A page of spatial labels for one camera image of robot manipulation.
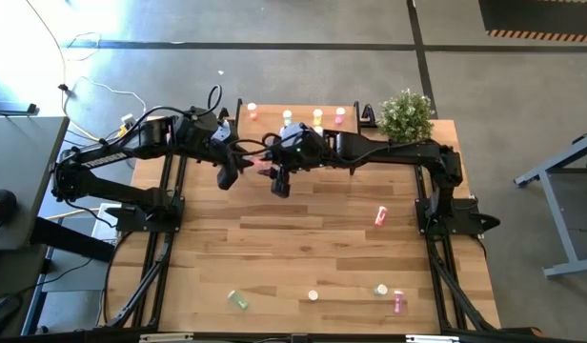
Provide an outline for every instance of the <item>wood plank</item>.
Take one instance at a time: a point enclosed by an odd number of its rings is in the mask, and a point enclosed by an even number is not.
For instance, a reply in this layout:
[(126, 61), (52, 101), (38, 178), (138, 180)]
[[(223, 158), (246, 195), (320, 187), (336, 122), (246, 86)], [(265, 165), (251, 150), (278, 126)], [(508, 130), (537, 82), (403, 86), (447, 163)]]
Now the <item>wood plank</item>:
[[(320, 108), (323, 128), (356, 132), (352, 107), (346, 107), (346, 120), (340, 126), (334, 123), (337, 107)], [(266, 132), (278, 132), (285, 109), (293, 111), (294, 122), (312, 126), (314, 106), (258, 105), (257, 121), (241, 109), (240, 136), (259, 139)], [(459, 151), (455, 123), (436, 120), (434, 124), (434, 139)], [(363, 132), (380, 138), (375, 131)], [(157, 186), (162, 161), (139, 161), (132, 183)], [(172, 181), (176, 166), (173, 162)], [(227, 192), (216, 187), (217, 172), (206, 163), (188, 164), (186, 210), (173, 246), (161, 331), (437, 332), (426, 247), (416, 228), (412, 167), (372, 164), (353, 176), (332, 169), (297, 173), (292, 175), (292, 194), (287, 199), (271, 194), (271, 180), (255, 168), (245, 170)], [(465, 180), (455, 190), (458, 197), (469, 195), (464, 168), (463, 173)], [(375, 227), (379, 206), (389, 211), (385, 225)], [(146, 244), (146, 234), (132, 234), (116, 256), (110, 314), (136, 287)], [(462, 236), (453, 237), (453, 247), (461, 287), (484, 317), (498, 326), (482, 249)], [(387, 296), (374, 294), (378, 284), (387, 285)], [(249, 302), (246, 311), (228, 300), (232, 290)], [(319, 293), (319, 300), (308, 300), (310, 290)], [(393, 313), (393, 290), (404, 292), (402, 314)], [(445, 298), (452, 315), (448, 291)]]

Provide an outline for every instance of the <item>green object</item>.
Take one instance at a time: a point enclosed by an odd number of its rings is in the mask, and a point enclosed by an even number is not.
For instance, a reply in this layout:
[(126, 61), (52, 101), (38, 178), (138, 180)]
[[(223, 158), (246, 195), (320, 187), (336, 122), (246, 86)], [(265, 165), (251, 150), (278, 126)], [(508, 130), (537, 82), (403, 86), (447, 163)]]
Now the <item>green object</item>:
[(396, 143), (412, 143), (431, 137), (434, 124), (429, 117), (432, 113), (431, 99), (406, 90), (397, 98), (382, 103), (376, 125), (380, 134)]
[(249, 307), (249, 304), (245, 300), (243, 300), (240, 294), (236, 291), (230, 292), (230, 294), (228, 294), (228, 298), (231, 301), (233, 301), (236, 305), (238, 305), (238, 307), (242, 310), (247, 310), (247, 308)]

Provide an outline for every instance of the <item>desk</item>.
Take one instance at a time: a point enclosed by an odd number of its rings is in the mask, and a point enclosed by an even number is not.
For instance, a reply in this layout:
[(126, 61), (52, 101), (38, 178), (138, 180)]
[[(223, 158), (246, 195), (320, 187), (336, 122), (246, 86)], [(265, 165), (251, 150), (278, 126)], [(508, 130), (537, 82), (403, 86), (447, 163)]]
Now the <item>desk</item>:
[[(243, 138), (278, 132), (285, 109), (293, 112), (294, 122), (313, 123), (314, 107), (258, 105), (257, 121), (245, 108), (238, 120)], [(348, 117), (339, 127), (335, 107), (320, 108), (325, 129), (357, 130), (352, 107), (345, 108)], [(434, 124), (434, 139), (460, 151), (455, 123)], [(362, 133), (376, 136), (373, 130)], [(157, 186), (162, 165), (162, 159), (138, 161), (134, 186)], [(293, 174), (287, 199), (271, 194), (270, 180), (253, 168), (227, 192), (216, 187), (216, 174), (209, 164), (189, 161), (186, 168), (186, 210), (173, 246), (160, 331), (438, 333), (427, 250), (416, 232), (412, 167), (369, 164), (354, 176), (332, 169)], [(455, 196), (468, 195), (465, 179)], [(378, 206), (389, 209), (381, 228), (374, 227)], [(111, 315), (139, 281), (147, 239), (133, 233), (114, 260)], [(459, 284), (498, 326), (482, 249), (468, 237), (452, 240)], [(390, 290), (385, 297), (373, 293), (381, 283)], [(249, 302), (246, 311), (228, 300), (231, 290)], [(308, 299), (310, 290), (318, 291), (316, 302)], [(405, 293), (404, 314), (393, 314), (394, 290)], [(146, 313), (152, 293), (148, 299)], [(455, 322), (452, 309), (449, 318)]]

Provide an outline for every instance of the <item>green plant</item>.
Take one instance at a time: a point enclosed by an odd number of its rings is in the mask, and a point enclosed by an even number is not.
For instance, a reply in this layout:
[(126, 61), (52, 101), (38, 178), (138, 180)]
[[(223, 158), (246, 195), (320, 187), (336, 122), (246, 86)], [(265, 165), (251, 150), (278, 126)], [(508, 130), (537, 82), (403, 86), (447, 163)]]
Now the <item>green plant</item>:
[(431, 137), (430, 114), (431, 99), (406, 90), (382, 103), (376, 125), (380, 134), (395, 142), (411, 143)]

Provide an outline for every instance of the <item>metal stand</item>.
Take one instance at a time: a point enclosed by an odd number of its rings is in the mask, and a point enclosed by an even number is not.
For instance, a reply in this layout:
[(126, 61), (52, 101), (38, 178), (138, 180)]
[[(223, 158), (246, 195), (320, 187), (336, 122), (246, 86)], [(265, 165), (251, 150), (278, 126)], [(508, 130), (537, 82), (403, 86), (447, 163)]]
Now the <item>metal stand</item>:
[[(524, 188), (530, 182), (536, 180), (541, 181), (541, 185), (545, 191), (545, 196), (548, 200), (548, 204), (550, 205), (552, 217), (554, 218), (554, 221), (557, 225), (558, 234), (560, 235), (560, 240), (562, 241), (562, 246), (565, 253), (567, 254), (567, 259), (569, 260), (568, 263), (563, 263), (555, 265), (552, 268), (544, 269), (543, 273), (546, 277), (587, 271), (587, 259), (578, 258), (576, 249), (569, 234), (570, 228), (569, 225), (567, 225), (567, 221), (575, 220), (576, 222), (580, 222), (584, 220), (579, 218), (566, 217), (565, 214), (568, 212), (566, 208), (571, 209), (573, 206), (567, 207), (565, 203), (567, 201), (571, 203), (570, 200), (575, 201), (575, 199), (570, 199), (570, 196), (567, 196), (567, 198), (563, 196), (558, 199), (557, 192), (555, 190), (555, 186), (557, 185), (555, 182), (562, 179), (563, 177), (566, 177), (567, 175), (569, 176), (569, 179), (565, 181), (568, 182), (569, 188), (575, 187), (577, 189), (587, 190), (587, 181), (582, 179), (581, 182), (577, 182), (577, 184), (575, 184), (576, 182), (574, 181), (576, 178), (584, 177), (584, 175), (587, 180), (587, 169), (564, 168), (585, 155), (587, 155), (587, 135), (581, 139), (578, 139), (578, 141), (575, 142), (567, 151), (549, 158), (539, 166), (533, 168), (532, 170), (526, 172), (514, 180), (514, 183), (519, 188)], [(578, 201), (587, 203), (587, 197), (578, 199)], [(583, 214), (584, 213), (578, 213), (577, 216), (583, 216)]]
[(88, 237), (46, 220), (35, 219), (35, 228), (30, 237), (31, 244), (46, 244), (66, 252), (79, 253), (99, 261), (109, 262), (113, 245)]

